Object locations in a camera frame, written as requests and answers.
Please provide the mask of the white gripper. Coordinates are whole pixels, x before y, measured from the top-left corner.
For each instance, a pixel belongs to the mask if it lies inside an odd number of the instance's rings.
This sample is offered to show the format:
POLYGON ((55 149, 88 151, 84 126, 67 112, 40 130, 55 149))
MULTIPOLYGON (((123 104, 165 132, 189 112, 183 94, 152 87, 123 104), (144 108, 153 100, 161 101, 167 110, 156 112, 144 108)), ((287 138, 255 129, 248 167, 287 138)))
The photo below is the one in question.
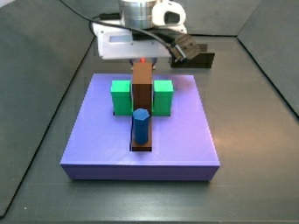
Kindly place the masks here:
POLYGON ((92 24, 97 37, 97 53, 103 60, 161 58, 171 54, 153 38, 133 40, 133 33, 121 28, 92 24))

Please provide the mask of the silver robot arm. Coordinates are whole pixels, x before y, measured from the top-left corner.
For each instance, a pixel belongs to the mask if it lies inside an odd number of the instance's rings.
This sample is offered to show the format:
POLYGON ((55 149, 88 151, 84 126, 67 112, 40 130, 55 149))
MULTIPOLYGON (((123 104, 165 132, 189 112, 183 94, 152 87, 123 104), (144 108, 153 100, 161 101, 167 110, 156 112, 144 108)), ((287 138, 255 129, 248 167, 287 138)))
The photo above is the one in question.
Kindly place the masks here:
POLYGON ((169 57, 169 34, 187 33, 185 11, 171 0, 119 0, 119 18, 92 23, 103 60, 169 57))

